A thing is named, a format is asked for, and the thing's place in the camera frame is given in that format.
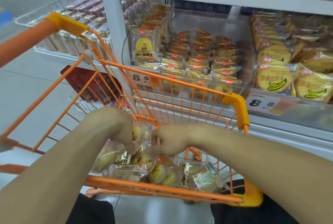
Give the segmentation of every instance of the banana drawing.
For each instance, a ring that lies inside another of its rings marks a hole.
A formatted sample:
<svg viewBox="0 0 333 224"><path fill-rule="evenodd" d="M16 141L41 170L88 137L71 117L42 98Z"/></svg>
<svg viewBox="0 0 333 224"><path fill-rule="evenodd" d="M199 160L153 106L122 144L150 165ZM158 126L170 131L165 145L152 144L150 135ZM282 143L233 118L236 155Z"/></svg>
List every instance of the banana drawing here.
<svg viewBox="0 0 333 224"><path fill-rule="evenodd" d="M309 89L308 92L309 93L307 95L305 95L304 97L308 98L308 99L314 99L314 98L319 98L320 96L322 96L323 94L325 94L327 92L327 89L325 89L323 91L320 91L320 92L314 92L314 91L311 91Z"/></svg>
<svg viewBox="0 0 333 224"><path fill-rule="evenodd" d="M284 79L284 81L282 81L280 83L271 83L271 82L269 82L270 87L268 88L268 90L275 91L275 90L280 89L281 87L283 87L286 83L287 83L287 79Z"/></svg>

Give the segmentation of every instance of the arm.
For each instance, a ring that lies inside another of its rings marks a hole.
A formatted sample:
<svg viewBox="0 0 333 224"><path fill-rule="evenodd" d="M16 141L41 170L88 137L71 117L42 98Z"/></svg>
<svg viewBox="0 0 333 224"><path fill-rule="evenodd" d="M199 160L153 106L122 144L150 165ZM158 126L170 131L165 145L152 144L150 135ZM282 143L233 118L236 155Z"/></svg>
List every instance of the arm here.
<svg viewBox="0 0 333 224"><path fill-rule="evenodd" d="M89 113L69 134L0 191L0 223L66 222L109 138L133 152L132 117L116 108Z"/></svg>
<svg viewBox="0 0 333 224"><path fill-rule="evenodd" d="M333 162L261 137L210 124L170 125L154 130L157 153L197 147L246 177L299 223L331 223Z"/></svg>

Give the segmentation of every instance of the yellow circle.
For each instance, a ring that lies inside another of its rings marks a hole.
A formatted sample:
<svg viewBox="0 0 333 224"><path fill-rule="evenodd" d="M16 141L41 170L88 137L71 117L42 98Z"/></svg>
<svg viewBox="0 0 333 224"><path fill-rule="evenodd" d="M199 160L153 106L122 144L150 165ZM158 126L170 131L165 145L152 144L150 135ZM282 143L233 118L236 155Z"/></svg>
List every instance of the yellow circle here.
<svg viewBox="0 0 333 224"><path fill-rule="evenodd" d="M296 81L295 90L301 99L327 102L332 96L333 80L323 74L304 75Z"/></svg>
<svg viewBox="0 0 333 224"><path fill-rule="evenodd" d="M263 48L258 54L258 62L268 65L282 65L289 63L291 54L284 45L271 45Z"/></svg>
<svg viewBox="0 0 333 224"><path fill-rule="evenodd" d="M292 72L285 66L259 65L256 86L267 92L286 91L292 82Z"/></svg>
<svg viewBox="0 0 333 224"><path fill-rule="evenodd" d="M136 50L153 50L153 44L152 44L152 40L148 39L148 38L140 38L137 42L136 42Z"/></svg>

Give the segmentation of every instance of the left hand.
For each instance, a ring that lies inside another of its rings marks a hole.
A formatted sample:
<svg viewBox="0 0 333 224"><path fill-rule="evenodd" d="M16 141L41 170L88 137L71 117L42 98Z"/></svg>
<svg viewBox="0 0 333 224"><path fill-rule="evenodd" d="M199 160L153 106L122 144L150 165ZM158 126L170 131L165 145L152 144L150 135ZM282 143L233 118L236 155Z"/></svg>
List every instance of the left hand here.
<svg viewBox="0 0 333 224"><path fill-rule="evenodd" d="M105 140L119 141L129 154L136 152L132 137L133 117L122 109L106 106L92 111L85 116L80 127Z"/></svg>

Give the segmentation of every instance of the yellow plastic corner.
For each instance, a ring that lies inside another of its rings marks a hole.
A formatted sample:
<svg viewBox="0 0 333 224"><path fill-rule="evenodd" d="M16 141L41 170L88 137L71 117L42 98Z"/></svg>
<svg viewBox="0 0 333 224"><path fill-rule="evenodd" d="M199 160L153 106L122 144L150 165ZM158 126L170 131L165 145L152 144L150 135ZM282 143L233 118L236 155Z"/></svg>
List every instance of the yellow plastic corner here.
<svg viewBox="0 0 333 224"><path fill-rule="evenodd" d="M235 108L238 130L244 129L244 125L250 125L246 103L242 96L235 93L229 93L229 95L224 96L222 103L233 105Z"/></svg>
<svg viewBox="0 0 333 224"><path fill-rule="evenodd" d="M52 21L59 30L63 29L77 37L89 29L89 26L55 12L51 13L45 19Z"/></svg>
<svg viewBox="0 0 333 224"><path fill-rule="evenodd" d="M240 197L243 199L243 203L229 202L228 205L240 206L240 207L258 207L262 204L264 196L262 192L252 185L249 181L244 179L245 194L233 194L233 196Z"/></svg>

